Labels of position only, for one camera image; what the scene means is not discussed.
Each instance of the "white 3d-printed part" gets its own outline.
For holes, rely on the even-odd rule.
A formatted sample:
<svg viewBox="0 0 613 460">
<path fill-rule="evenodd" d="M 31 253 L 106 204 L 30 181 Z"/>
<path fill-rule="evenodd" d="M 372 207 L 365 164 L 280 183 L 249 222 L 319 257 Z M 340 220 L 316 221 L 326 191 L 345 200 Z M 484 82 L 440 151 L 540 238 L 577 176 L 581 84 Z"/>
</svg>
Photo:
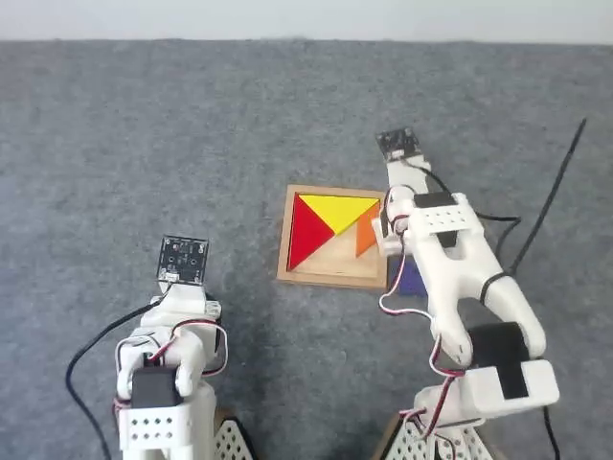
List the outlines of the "white 3d-printed part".
<svg viewBox="0 0 613 460">
<path fill-rule="evenodd" d="M 119 432 L 121 450 L 187 446 L 192 443 L 190 406 L 121 410 Z"/>
<path fill-rule="evenodd" d="M 240 428 L 234 420 L 225 420 L 215 436 L 216 460 L 253 460 Z"/>
</svg>

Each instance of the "white plastic bracket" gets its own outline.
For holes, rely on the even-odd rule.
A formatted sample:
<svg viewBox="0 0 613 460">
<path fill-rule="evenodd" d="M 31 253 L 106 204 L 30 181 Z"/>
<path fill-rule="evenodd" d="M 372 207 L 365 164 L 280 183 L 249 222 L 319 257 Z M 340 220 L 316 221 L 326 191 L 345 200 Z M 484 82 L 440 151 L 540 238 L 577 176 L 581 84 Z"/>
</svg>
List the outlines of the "white plastic bracket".
<svg viewBox="0 0 613 460">
<path fill-rule="evenodd" d="M 121 450 L 175 449 L 192 443 L 190 405 L 119 411 Z"/>
</svg>

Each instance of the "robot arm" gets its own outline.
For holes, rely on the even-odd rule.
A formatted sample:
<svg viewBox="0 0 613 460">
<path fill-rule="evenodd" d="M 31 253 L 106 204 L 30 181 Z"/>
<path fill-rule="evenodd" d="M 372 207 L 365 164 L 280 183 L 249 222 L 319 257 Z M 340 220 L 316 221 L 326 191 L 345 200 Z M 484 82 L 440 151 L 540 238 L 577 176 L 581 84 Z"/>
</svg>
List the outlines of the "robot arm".
<svg viewBox="0 0 613 460">
<path fill-rule="evenodd" d="M 202 376 L 217 360 L 220 304 L 207 299 L 207 242 L 164 237 L 163 294 L 117 345 L 116 412 L 124 459 L 213 460 L 216 396 Z"/>
<path fill-rule="evenodd" d="M 492 278 L 503 268 L 466 197 L 428 192 L 430 165 L 410 129 L 382 133 L 377 142 L 390 180 L 384 211 L 373 221 L 380 252 L 415 258 L 434 318 L 431 332 L 456 363 L 468 368 L 449 386 L 440 422 L 457 424 L 555 403 L 559 393 L 552 366 L 539 359 L 546 346 L 543 328 L 512 277 Z M 467 329 L 458 301 L 470 297 L 483 297 L 484 306 L 502 322 Z M 416 407 L 433 408 L 442 390 L 426 388 L 416 397 Z"/>
</svg>

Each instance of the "black cable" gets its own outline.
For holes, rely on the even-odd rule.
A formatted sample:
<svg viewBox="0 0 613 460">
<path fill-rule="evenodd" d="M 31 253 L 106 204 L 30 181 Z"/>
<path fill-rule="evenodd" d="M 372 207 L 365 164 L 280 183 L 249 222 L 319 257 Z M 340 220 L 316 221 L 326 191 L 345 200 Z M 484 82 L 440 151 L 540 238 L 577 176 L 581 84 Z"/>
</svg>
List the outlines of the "black cable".
<svg viewBox="0 0 613 460">
<path fill-rule="evenodd" d="M 538 233 L 538 230 L 540 229 L 543 221 L 545 220 L 545 217 L 547 216 L 547 212 L 549 211 L 549 208 L 551 208 L 551 205 L 554 202 L 554 198 L 556 198 L 557 190 L 559 189 L 559 185 L 562 182 L 564 173 L 566 173 L 568 164 L 570 163 L 573 155 L 575 154 L 577 144 L 579 143 L 581 134 L 583 133 L 583 130 L 585 129 L 586 123 L 587 123 L 587 118 L 583 118 L 583 120 L 581 120 L 581 123 L 579 124 L 579 127 L 577 128 L 577 131 L 575 132 L 575 136 L 573 137 L 573 142 L 571 143 L 571 147 L 568 149 L 568 152 L 564 156 L 564 159 L 562 160 L 562 163 L 557 171 L 556 180 L 554 181 L 554 185 L 552 186 L 551 191 L 547 195 L 547 199 L 545 200 L 545 203 L 543 204 L 543 207 L 538 215 L 538 218 L 536 219 L 536 222 L 534 223 L 533 229 L 530 231 L 528 238 L 526 238 L 526 241 L 524 241 L 524 244 L 519 249 L 519 252 L 517 253 L 517 256 L 515 256 L 515 260 L 512 262 L 511 267 L 509 268 L 508 272 L 499 273 L 498 275 L 500 276 L 494 275 L 493 277 L 489 278 L 489 280 L 487 280 L 486 283 L 484 284 L 484 288 L 482 289 L 482 295 L 481 295 L 481 297 L 484 300 L 485 300 L 486 294 L 488 293 L 488 289 L 486 288 L 486 285 L 487 287 L 489 287 L 497 279 L 503 278 L 504 276 L 507 276 L 507 275 L 514 276 L 517 273 L 517 268 L 523 261 L 524 256 L 526 256 L 528 249 L 530 249 L 530 246 L 533 243 L 534 238 L 536 237 L 536 234 Z M 503 237 L 505 238 L 507 235 L 508 233 L 506 235 L 503 234 L 501 236 L 501 239 L 500 239 L 501 241 L 499 241 L 496 244 L 497 250 L 502 249 L 502 244 L 504 242 Z M 554 450 L 555 459 L 560 460 L 561 454 L 560 454 L 559 446 L 557 445 L 557 439 L 556 439 L 556 435 L 554 434 L 554 429 L 552 428 L 552 422 L 549 416 L 548 406 L 543 406 L 543 419 L 545 422 L 545 428 L 547 430 L 547 436 L 549 437 L 549 441 L 552 445 L 552 449 Z"/>
<path fill-rule="evenodd" d="M 155 302 L 145 305 L 144 307 L 140 307 L 139 309 L 122 316 L 121 318 L 113 321 L 111 324 L 109 324 L 104 329 L 102 329 L 102 331 L 100 331 L 94 338 L 92 338 L 89 342 L 87 342 L 81 349 L 79 349 L 75 353 L 73 358 L 70 360 L 70 363 L 68 363 L 68 367 L 66 368 L 66 375 L 64 377 L 64 383 L 66 384 L 66 390 L 72 397 L 73 401 L 77 404 L 77 406 L 83 412 L 83 414 L 85 414 L 85 417 L 87 417 L 87 420 L 89 420 L 89 423 L 94 428 L 94 431 L 96 431 L 96 435 L 98 436 L 98 439 L 100 440 L 100 444 L 102 448 L 102 455 L 105 460 L 111 460 L 112 458 L 111 451 L 108 447 L 108 444 L 106 443 L 106 439 L 104 438 L 104 433 L 102 432 L 102 428 L 100 424 L 98 423 L 98 421 L 96 420 L 96 417 L 94 417 L 94 414 L 92 414 L 91 410 L 89 410 L 89 407 L 87 407 L 85 402 L 83 402 L 83 399 L 79 396 L 79 394 L 75 390 L 75 387 L 73 386 L 72 378 L 73 378 L 73 372 L 75 370 L 75 366 L 77 365 L 79 360 L 83 357 L 83 355 L 85 355 L 98 342 L 100 342 L 104 338 L 105 335 L 107 335 L 114 329 L 117 329 L 122 324 L 129 321 L 130 319 L 140 316 L 141 314 L 144 314 L 147 311 L 151 310 L 153 307 L 157 307 L 158 305 L 160 305 L 160 303 L 162 303 L 164 298 L 168 295 L 171 287 L 172 287 L 172 284 L 169 284 L 166 291 L 164 291 L 164 293 Z"/>
<path fill-rule="evenodd" d="M 559 451 L 559 446 L 557 445 L 556 435 L 554 434 L 554 429 L 552 428 L 552 421 L 549 418 L 549 406 L 543 406 L 543 420 L 545 421 L 545 428 L 547 429 L 547 436 L 549 436 L 549 441 L 552 443 L 552 448 L 554 449 L 554 458 L 556 460 L 560 460 L 561 454 Z"/>
<path fill-rule="evenodd" d="M 562 182 L 564 173 L 566 173 L 566 169 L 568 168 L 569 162 L 571 161 L 571 159 L 573 158 L 573 155 L 575 154 L 575 149 L 577 148 L 577 144 L 579 143 L 579 139 L 581 138 L 581 134 L 583 133 L 583 129 L 585 128 L 586 123 L 587 123 L 587 118 L 584 118 L 583 120 L 581 120 L 581 123 L 579 124 L 579 127 L 577 128 L 577 131 L 575 132 L 575 137 L 573 137 L 573 142 L 571 143 L 571 147 L 568 149 L 568 152 L 566 152 L 566 155 L 564 156 L 564 159 L 562 160 L 562 163 L 559 166 L 559 169 L 557 170 L 556 180 L 554 181 L 552 190 L 549 192 L 549 195 L 547 196 L 547 199 L 545 200 L 545 204 L 543 205 L 543 208 L 541 209 L 540 214 L 538 215 L 538 218 L 536 219 L 536 222 L 534 223 L 534 227 L 531 230 L 530 235 L 528 235 L 528 238 L 526 238 L 526 242 L 524 242 L 524 245 L 517 253 L 515 260 L 511 264 L 511 267 L 509 268 L 509 272 L 512 274 L 514 274 L 517 271 L 517 268 L 521 264 L 521 261 L 524 259 L 524 256 L 528 252 L 528 249 L 530 249 L 530 246 L 533 243 L 534 238 L 536 237 L 536 233 L 538 233 L 538 230 L 540 230 L 543 220 L 545 220 L 545 217 L 547 216 L 549 208 L 554 202 L 554 198 L 556 197 L 557 190 L 559 189 L 559 185 Z"/>
</svg>

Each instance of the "gray carpet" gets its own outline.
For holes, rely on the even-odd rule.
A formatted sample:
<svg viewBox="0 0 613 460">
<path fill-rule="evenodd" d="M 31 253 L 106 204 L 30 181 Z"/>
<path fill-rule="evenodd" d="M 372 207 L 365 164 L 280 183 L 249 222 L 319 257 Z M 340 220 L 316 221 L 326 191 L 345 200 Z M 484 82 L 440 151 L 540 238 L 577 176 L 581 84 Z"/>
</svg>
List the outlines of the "gray carpet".
<svg viewBox="0 0 613 460">
<path fill-rule="evenodd" d="M 75 350 L 156 292 L 164 233 L 211 240 L 230 364 L 214 381 L 269 459 L 366 459 L 439 380 L 418 318 L 367 291 L 275 281 L 288 183 L 383 190 L 374 133 L 411 125 L 480 210 L 519 213 L 511 257 L 588 127 L 519 275 L 548 333 L 567 459 L 613 453 L 613 49 L 471 43 L 0 43 L 0 457 L 100 458 L 63 388 Z M 495 238 L 501 228 L 488 226 Z M 423 306 L 421 300 L 405 305 Z M 488 318 L 463 312 L 470 324 Z M 112 350 L 76 384 L 116 443 Z M 540 413 L 493 424 L 550 459 Z"/>
</svg>

